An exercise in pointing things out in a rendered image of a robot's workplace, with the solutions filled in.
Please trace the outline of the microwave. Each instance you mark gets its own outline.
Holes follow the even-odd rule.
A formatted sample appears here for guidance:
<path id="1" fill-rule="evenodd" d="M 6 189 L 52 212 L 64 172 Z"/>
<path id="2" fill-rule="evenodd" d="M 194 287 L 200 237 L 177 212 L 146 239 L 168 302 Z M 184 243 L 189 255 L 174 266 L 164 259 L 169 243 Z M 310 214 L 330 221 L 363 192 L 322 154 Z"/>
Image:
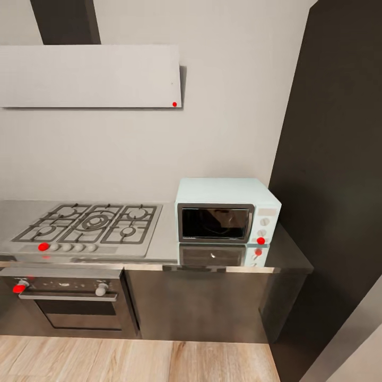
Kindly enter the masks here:
<path id="1" fill-rule="evenodd" d="M 181 178 L 177 241 L 270 244 L 279 203 L 258 178 Z"/>

